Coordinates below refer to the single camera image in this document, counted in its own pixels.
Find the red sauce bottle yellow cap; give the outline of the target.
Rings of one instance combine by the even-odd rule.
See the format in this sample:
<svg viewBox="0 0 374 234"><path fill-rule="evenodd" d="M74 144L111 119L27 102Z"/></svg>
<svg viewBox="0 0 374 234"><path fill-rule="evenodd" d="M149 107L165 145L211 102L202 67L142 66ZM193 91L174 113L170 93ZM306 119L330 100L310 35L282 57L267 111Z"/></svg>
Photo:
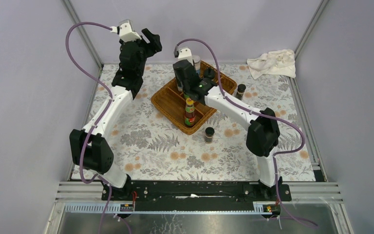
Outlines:
<svg viewBox="0 0 374 234"><path fill-rule="evenodd" d="M195 106L194 101L190 98L186 99L186 106L185 106L185 125L186 126L193 126L195 124Z"/></svg>

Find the silver lid white grain jar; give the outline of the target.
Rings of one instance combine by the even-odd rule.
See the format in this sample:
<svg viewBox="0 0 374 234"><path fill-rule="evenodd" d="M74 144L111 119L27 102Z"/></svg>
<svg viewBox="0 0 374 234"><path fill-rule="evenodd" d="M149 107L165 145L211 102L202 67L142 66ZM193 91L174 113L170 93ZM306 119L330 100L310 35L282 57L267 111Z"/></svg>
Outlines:
<svg viewBox="0 0 374 234"><path fill-rule="evenodd" d="M201 58L198 55L193 55L192 56L195 71L198 75L201 73Z"/></svg>

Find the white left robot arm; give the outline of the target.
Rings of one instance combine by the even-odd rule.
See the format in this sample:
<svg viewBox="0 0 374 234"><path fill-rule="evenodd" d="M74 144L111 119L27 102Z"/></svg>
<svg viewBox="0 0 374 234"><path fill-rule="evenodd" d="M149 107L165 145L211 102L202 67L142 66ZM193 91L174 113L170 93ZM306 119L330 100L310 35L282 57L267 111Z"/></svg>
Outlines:
<svg viewBox="0 0 374 234"><path fill-rule="evenodd" d="M99 174L113 187L113 194L119 200L126 200L131 196L131 179L114 165L114 153L107 138L141 89L147 58L161 52L162 44L160 36L147 28L142 29L141 36L123 26L113 28L112 31L118 32L120 36L119 69L101 109L83 129L71 131L70 146L75 165Z"/></svg>

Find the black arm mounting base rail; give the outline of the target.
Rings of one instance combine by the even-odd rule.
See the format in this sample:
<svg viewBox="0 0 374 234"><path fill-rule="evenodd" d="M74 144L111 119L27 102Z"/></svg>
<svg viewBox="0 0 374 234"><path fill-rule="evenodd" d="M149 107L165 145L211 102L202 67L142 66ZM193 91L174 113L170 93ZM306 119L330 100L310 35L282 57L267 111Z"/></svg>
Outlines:
<svg viewBox="0 0 374 234"><path fill-rule="evenodd" d="M277 205L292 200L289 185L267 187L246 181L130 180L123 188L103 185L101 199L129 201L137 212L250 211L255 202Z"/></svg>

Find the brown wicker divided basket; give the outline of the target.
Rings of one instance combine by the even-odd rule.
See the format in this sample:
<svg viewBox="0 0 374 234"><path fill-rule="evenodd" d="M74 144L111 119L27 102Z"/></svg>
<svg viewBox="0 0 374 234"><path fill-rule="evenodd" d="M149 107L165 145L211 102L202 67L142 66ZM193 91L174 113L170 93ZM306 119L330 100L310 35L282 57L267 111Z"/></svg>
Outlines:
<svg viewBox="0 0 374 234"><path fill-rule="evenodd" d="M195 122L192 126L187 126L184 116L186 101L184 94L177 88L176 76L172 66L170 67L170 74L172 79L152 96L151 102L182 133L191 135L198 131L216 113L216 109L203 105L198 101L194 102Z"/></svg>

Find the white bottle black cap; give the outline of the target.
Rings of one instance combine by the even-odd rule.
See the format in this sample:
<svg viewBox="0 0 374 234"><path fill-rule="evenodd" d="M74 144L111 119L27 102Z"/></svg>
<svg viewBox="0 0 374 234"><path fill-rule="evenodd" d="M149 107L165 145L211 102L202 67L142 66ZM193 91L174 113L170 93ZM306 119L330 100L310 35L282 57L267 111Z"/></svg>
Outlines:
<svg viewBox="0 0 374 234"><path fill-rule="evenodd" d="M206 68L203 71L203 78L214 80L215 76L216 76L216 72L212 68L210 68L210 67Z"/></svg>

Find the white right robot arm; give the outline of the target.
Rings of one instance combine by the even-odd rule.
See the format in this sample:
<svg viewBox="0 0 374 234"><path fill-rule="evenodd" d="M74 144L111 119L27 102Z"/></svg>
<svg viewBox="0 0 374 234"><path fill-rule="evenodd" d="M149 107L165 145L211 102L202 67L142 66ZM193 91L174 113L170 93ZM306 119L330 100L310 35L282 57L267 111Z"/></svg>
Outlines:
<svg viewBox="0 0 374 234"><path fill-rule="evenodd" d="M186 59L174 63L173 70L183 92L190 99L224 113L247 131L245 144L261 166L261 197L267 201L276 198L279 195L280 177L274 166L272 150L278 145L280 131L274 111L246 105L226 92L220 80L200 78Z"/></svg>

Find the small dark pepper jar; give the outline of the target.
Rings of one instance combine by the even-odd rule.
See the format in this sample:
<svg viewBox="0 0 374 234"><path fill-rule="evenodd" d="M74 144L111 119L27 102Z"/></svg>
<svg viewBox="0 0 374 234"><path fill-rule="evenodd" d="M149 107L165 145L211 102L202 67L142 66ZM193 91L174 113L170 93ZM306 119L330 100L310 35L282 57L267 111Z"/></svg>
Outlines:
<svg viewBox="0 0 374 234"><path fill-rule="evenodd" d="M236 94L235 94L235 98L237 98L238 100L242 100L242 98L244 96L244 93L245 93L245 90L246 90L246 85L245 84L239 84L237 86L237 91L236 91Z"/></svg>

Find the small pepper jar black cap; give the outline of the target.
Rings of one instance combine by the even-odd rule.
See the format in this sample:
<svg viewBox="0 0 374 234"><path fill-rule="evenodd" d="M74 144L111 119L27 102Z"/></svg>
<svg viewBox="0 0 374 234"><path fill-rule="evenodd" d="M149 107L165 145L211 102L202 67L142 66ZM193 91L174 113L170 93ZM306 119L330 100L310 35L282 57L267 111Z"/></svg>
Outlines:
<svg viewBox="0 0 374 234"><path fill-rule="evenodd" d="M213 141L215 130L212 127L205 129L205 143L211 143Z"/></svg>

